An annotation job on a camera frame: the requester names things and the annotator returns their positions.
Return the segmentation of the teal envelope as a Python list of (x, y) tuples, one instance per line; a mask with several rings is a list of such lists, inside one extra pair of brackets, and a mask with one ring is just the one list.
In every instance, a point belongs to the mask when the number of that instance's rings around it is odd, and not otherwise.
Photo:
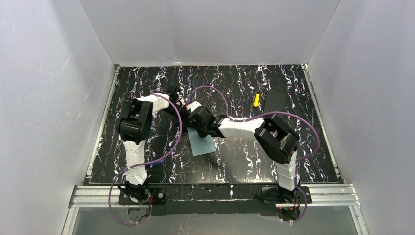
[(195, 129), (188, 128), (187, 131), (190, 140), (192, 156), (199, 156), (216, 152), (215, 142), (211, 135), (201, 138)]

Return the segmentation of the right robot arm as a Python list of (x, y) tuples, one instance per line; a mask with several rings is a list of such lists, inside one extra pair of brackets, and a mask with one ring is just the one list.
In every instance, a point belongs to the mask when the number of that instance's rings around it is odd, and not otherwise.
[(277, 114), (236, 121), (225, 115), (216, 117), (197, 102), (187, 105), (186, 109), (186, 122), (201, 138), (212, 136), (256, 140), (266, 156), (277, 164), (279, 186), (287, 191), (296, 189), (300, 180), (295, 170), (299, 136)]

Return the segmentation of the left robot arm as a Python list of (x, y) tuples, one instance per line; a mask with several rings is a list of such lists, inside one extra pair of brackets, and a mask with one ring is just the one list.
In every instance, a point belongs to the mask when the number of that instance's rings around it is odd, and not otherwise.
[[(147, 179), (145, 167), (164, 160), (177, 147), (183, 132), (184, 120), (188, 117), (184, 100), (179, 98), (179, 94), (179, 88), (171, 85), (162, 92), (154, 92), (140, 98), (127, 97), (122, 101), (117, 131), (126, 152), (127, 183), (143, 185)], [(161, 110), (178, 118), (178, 138), (167, 154), (146, 163), (145, 145), (150, 135), (153, 115)]]

